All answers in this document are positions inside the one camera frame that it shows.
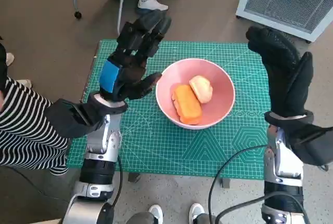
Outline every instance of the black glove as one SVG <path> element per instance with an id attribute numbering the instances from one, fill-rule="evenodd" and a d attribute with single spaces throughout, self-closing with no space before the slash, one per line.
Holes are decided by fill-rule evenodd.
<path id="1" fill-rule="evenodd" d="M 126 22 L 115 51 L 105 62 L 100 74 L 100 93 L 106 100 L 139 99 L 152 91 L 161 73 L 146 73 L 147 59 L 153 57 L 171 24 L 171 18 L 160 10 Z"/>
<path id="2" fill-rule="evenodd" d="M 246 33 L 250 50 L 262 57 L 268 74 L 271 110 L 279 116 L 306 114 L 304 104 L 313 77 L 312 54 L 300 58 L 283 35 L 268 28 L 250 27 Z"/>

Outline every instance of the table leg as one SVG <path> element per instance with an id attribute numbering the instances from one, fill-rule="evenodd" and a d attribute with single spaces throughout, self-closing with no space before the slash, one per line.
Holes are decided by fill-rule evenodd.
<path id="1" fill-rule="evenodd" d="M 132 173 L 129 172 L 129 182 L 137 183 L 141 179 L 141 174 L 140 173 Z"/>
<path id="2" fill-rule="evenodd" d="M 220 178 L 219 179 L 219 183 L 220 183 L 220 187 L 222 189 L 229 189 L 230 188 L 230 179 L 229 178 Z"/>

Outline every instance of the bread roll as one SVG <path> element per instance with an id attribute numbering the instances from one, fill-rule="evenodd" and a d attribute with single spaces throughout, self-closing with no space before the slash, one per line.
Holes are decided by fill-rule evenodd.
<path id="1" fill-rule="evenodd" d="M 201 105 L 189 85 L 178 85 L 172 94 L 173 104 L 184 124 L 199 124 L 202 118 Z"/>
<path id="2" fill-rule="evenodd" d="M 212 99 L 213 87 L 205 77 L 195 76 L 189 81 L 189 84 L 200 103 L 208 103 Z"/>

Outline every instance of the pink bowl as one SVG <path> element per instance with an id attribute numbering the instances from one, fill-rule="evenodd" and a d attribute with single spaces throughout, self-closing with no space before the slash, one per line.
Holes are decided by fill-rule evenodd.
<path id="1" fill-rule="evenodd" d="M 205 129 L 224 119 L 234 106 L 235 88 L 229 75 L 218 65 L 204 59 L 183 59 L 168 66 L 156 85 L 156 100 L 162 112 L 185 129 Z M 188 84 L 196 75 L 206 77 L 213 87 L 210 102 L 202 104 L 202 121 L 197 125 L 180 122 L 171 95 L 174 87 Z"/>

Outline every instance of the silver robot arm segment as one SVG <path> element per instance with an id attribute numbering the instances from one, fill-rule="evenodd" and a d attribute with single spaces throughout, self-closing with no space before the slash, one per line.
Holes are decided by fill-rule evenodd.
<path id="1" fill-rule="evenodd" d="M 110 103 L 97 94 L 95 98 L 113 108 L 124 102 Z M 113 194 L 112 178 L 121 146 L 122 114 L 107 114 L 102 126 L 87 135 L 87 152 L 79 180 L 75 183 L 63 224 L 110 224 L 113 207 L 108 200 Z"/>
<path id="2" fill-rule="evenodd" d="M 281 128 L 270 125 L 267 138 L 264 153 L 265 195 L 284 191 L 303 204 L 303 162 L 288 148 Z M 283 195 L 266 200 L 261 213 L 267 224 L 305 224 L 299 206 Z"/>

